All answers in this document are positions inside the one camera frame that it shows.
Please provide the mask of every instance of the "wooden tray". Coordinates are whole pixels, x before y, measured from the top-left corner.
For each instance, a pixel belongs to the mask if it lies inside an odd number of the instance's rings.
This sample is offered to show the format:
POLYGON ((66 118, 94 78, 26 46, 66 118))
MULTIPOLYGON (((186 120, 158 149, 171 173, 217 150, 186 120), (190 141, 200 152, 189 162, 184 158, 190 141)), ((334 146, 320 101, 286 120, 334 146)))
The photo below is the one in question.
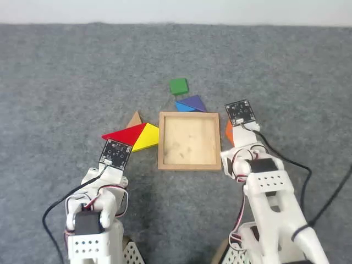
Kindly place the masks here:
POLYGON ((160 112, 158 169, 220 170, 218 113, 160 112))

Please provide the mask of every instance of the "perforated plate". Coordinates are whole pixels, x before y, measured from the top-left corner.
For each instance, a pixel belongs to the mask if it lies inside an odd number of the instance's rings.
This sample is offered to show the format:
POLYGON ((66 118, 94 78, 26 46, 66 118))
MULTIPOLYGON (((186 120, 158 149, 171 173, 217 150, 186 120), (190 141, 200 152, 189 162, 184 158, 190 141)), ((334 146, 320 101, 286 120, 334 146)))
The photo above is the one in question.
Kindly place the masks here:
POLYGON ((107 232, 94 235, 71 235, 68 237, 69 259, 92 259, 109 255, 107 232))
MULTIPOLYGON (((235 248, 241 249, 241 247, 238 244, 233 244, 233 245, 236 245, 235 248)), ((229 247, 221 263, 222 264, 250 264, 250 261, 245 251, 236 251, 232 247, 229 247)))
POLYGON ((274 172, 251 173, 247 185, 252 193, 268 193, 271 191, 293 191, 292 183, 284 170, 274 172))
POLYGON ((134 242, 128 242, 123 251, 127 264, 144 264, 143 258, 134 242))

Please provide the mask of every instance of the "yellow triangle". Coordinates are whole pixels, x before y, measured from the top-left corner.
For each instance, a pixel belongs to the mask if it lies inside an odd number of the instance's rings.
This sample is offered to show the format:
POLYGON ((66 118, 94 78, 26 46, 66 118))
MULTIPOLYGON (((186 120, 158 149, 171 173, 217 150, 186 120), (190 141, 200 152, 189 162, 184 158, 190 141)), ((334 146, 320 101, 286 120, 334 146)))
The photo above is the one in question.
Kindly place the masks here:
POLYGON ((132 152, 156 146, 159 143, 159 128, 147 123, 132 148, 132 152))

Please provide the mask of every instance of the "beige triangle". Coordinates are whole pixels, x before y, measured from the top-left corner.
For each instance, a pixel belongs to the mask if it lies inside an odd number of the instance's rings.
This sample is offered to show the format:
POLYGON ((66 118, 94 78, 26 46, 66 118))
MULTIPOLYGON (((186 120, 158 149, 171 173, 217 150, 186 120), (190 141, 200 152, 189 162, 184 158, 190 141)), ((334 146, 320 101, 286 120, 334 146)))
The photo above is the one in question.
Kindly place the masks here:
POLYGON ((132 119, 130 120, 130 122, 126 126, 126 128, 134 127, 135 125, 140 125, 141 123, 142 123, 142 120, 139 117, 138 111, 136 111, 134 113, 132 119))

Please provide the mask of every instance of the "green square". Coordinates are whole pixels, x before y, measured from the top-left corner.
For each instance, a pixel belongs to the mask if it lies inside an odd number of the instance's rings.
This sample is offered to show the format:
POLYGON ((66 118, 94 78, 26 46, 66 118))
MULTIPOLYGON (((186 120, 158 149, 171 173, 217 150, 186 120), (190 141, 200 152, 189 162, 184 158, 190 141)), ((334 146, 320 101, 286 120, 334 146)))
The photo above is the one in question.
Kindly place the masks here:
POLYGON ((188 92, 186 78, 173 79, 170 81, 170 91, 173 95, 183 95, 188 92))

